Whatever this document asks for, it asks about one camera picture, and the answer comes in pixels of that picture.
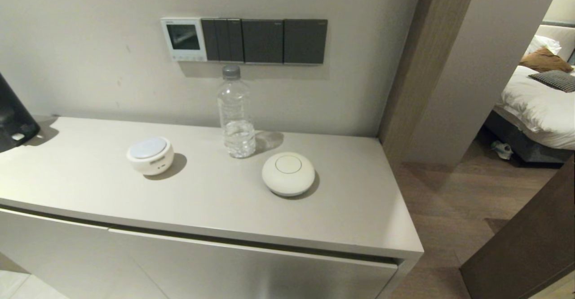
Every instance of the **brown pillow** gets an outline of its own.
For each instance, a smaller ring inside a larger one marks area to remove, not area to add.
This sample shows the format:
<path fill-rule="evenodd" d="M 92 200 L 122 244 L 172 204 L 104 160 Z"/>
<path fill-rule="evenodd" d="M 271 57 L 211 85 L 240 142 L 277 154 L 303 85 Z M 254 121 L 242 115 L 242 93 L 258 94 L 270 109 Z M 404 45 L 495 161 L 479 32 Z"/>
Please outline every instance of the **brown pillow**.
<path fill-rule="evenodd" d="M 539 48 L 535 52 L 524 56 L 519 62 L 520 66 L 526 66 L 538 72 L 545 72 L 551 70 L 562 70 L 563 72 L 571 72 L 573 68 L 569 63 L 563 61 L 559 56 L 553 54 L 547 48 Z"/>

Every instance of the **bed frame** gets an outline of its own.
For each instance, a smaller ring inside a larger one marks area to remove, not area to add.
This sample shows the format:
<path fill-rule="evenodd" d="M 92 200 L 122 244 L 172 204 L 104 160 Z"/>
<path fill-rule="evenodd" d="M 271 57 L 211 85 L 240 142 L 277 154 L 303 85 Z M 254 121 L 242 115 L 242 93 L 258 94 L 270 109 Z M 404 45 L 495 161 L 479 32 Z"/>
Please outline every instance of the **bed frame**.
<path fill-rule="evenodd" d="M 575 64 L 575 24 L 543 22 L 537 35 L 550 37 L 561 43 L 559 56 Z M 499 140 L 511 146 L 514 155 L 521 161 L 534 163 L 565 163 L 573 154 L 572 150 L 554 149 L 537 143 L 527 137 L 518 127 L 509 123 L 495 111 L 491 111 L 485 120 L 484 127 L 489 129 Z"/>

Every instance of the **plastic water bottle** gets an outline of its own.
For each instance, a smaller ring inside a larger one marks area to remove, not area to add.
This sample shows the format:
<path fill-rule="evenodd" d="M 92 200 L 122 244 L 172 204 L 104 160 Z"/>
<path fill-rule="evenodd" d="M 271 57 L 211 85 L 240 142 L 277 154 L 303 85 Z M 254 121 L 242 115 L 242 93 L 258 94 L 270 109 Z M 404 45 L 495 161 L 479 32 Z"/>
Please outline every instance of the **plastic water bottle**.
<path fill-rule="evenodd" d="M 241 80 L 239 66 L 224 66 L 224 83 L 217 103 L 224 144 L 233 158 L 246 158 L 255 152 L 255 132 L 250 117 L 250 87 Z"/>

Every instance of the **wooden floor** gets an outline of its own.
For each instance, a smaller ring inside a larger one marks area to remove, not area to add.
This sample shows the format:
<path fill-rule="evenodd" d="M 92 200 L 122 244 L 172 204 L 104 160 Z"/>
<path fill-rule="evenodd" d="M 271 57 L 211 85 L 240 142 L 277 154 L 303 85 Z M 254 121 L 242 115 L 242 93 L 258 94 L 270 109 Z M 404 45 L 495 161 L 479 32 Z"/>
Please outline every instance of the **wooden floor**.
<path fill-rule="evenodd" d="M 459 266 L 556 171 L 518 167 L 477 140 L 456 168 L 403 164 L 397 183 L 425 254 L 392 298 L 469 299 Z"/>

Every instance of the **thermostat screen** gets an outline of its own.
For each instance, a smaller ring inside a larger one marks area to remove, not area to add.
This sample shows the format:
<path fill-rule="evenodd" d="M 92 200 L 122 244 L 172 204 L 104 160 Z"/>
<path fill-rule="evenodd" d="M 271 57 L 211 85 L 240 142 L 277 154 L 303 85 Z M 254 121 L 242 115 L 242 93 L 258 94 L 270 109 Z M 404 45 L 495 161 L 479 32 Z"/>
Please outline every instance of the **thermostat screen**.
<path fill-rule="evenodd" d="M 192 24 L 168 24 L 174 50 L 199 50 L 198 33 Z"/>

